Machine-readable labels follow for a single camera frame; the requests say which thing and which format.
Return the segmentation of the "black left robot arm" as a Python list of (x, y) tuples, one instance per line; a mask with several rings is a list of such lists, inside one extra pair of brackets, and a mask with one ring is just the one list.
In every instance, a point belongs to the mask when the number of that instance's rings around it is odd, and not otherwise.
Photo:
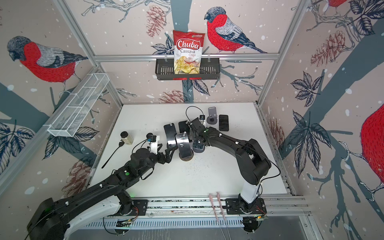
[(155, 165), (170, 163), (177, 147), (164, 153), (138, 149), (131, 159), (105, 180), (68, 198), (43, 201), (27, 225), (30, 240), (65, 240), (84, 226), (106, 216), (127, 215), (134, 203), (127, 189)]

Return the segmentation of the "grey phone stand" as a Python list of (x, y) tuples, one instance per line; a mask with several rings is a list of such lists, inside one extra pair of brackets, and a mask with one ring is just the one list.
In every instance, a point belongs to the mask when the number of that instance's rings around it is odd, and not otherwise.
[(215, 125), (218, 122), (218, 115), (216, 107), (208, 108), (207, 124)]
[(195, 153), (203, 153), (205, 151), (205, 145), (200, 141), (193, 141), (193, 151)]

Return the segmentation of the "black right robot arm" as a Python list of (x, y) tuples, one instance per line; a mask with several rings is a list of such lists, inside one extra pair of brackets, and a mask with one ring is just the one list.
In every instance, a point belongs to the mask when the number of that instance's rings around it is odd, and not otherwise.
[(266, 157), (258, 141), (235, 139), (213, 127), (205, 127), (198, 118), (188, 122), (187, 125), (194, 141), (206, 147), (223, 150), (237, 160), (245, 184), (238, 199), (227, 209), (247, 215), (255, 214), (256, 211), (264, 213), (259, 206), (262, 203), (259, 190), (262, 181), (267, 179), (272, 162)]

